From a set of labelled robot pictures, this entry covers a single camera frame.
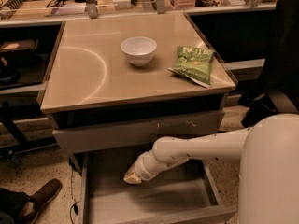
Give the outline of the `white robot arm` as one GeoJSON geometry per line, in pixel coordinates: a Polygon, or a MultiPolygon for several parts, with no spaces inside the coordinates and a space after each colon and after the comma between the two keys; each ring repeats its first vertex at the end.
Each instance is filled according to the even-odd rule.
{"type": "Polygon", "coordinates": [[[161,137],[124,176],[150,181],[188,160],[240,164],[238,224],[299,224],[299,115],[278,114],[254,126],[191,139],[161,137]]]}

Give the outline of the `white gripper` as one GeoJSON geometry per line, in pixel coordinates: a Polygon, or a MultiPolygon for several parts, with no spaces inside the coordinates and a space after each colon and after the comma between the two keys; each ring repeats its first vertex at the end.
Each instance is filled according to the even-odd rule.
{"type": "Polygon", "coordinates": [[[142,160],[137,160],[125,173],[123,180],[130,185],[140,184],[142,181],[150,181],[155,174],[149,172],[142,160]]]}

